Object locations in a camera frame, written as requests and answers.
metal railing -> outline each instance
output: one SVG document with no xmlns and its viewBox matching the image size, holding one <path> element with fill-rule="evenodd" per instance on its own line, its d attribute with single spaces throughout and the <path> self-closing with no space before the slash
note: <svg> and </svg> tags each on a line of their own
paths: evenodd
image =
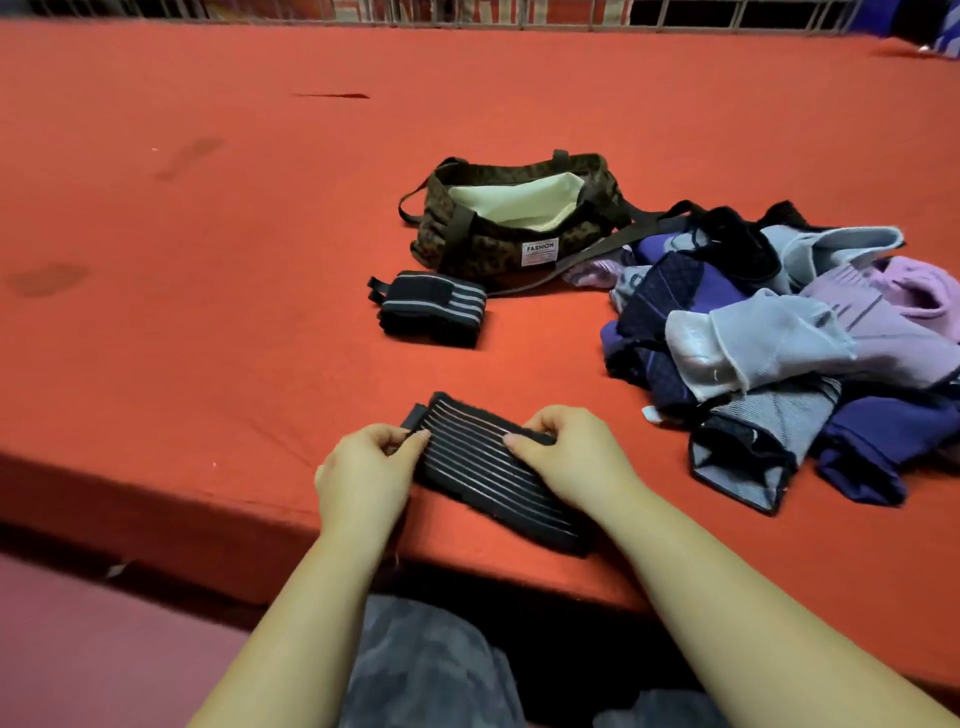
<svg viewBox="0 0 960 728">
<path fill-rule="evenodd" d="M 19 0 L 48 16 L 517 30 L 838 35 L 862 0 Z"/>
</svg>

gray pants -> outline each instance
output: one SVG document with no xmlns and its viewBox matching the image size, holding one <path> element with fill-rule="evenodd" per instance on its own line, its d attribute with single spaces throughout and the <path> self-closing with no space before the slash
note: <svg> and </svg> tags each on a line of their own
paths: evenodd
<svg viewBox="0 0 960 728">
<path fill-rule="evenodd" d="M 392 596 L 367 600 L 341 728 L 525 728 L 506 656 L 469 622 Z M 594 728 L 729 728 L 701 692 L 648 691 Z"/>
</svg>

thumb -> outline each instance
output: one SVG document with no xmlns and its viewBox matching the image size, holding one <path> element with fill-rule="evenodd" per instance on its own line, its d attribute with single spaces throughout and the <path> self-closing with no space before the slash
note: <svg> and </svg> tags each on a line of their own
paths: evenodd
<svg viewBox="0 0 960 728">
<path fill-rule="evenodd" d="M 415 432 L 403 441 L 403 445 L 396 449 L 390 459 L 395 460 L 403 470 L 412 476 L 417 461 L 420 460 L 428 442 L 430 442 L 430 430 L 422 429 Z"/>
<path fill-rule="evenodd" d="M 525 462 L 540 475 L 544 475 L 543 471 L 547 467 L 548 455 L 546 445 L 535 443 L 529 437 L 513 433 L 503 436 L 503 444 L 515 457 Z"/>
</svg>

forearm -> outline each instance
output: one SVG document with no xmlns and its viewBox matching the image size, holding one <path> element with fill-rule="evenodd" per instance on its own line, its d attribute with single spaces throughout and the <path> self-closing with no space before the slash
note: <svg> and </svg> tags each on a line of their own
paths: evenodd
<svg viewBox="0 0 960 728">
<path fill-rule="evenodd" d="M 960 723 L 639 484 L 595 518 L 735 728 Z"/>
<path fill-rule="evenodd" d="M 376 547 L 321 536 L 191 728 L 336 725 L 379 557 Z"/>
</svg>

red bedsheet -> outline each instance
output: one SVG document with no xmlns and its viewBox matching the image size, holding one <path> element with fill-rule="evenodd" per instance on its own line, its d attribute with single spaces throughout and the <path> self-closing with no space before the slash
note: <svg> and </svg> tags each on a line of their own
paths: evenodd
<svg viewBox="0 0 960 728">
<path fill-rule="evenodd" d="M 0 23 L 0 518 L 266 600 L 319 528 L 337 439 L 435 390 L 606 419 L 649 485 L 911 676 L 960 686 L 960 488 L 901 509 L 809 467 L 766 518 L 693 481 L 686 436 L 604 371 L 606 295 L 494 301 L 476 351 L 386 338 L 415 267 L 396 200 L 441 159 L 607 156 L 628 198 L 892 224 L 960 273 L 957 68 L 868 39 Z M 298 94 L 353 93 L 369 99 Z M 642 609 L 417 492 L 420 559 Z"/>
</svg>

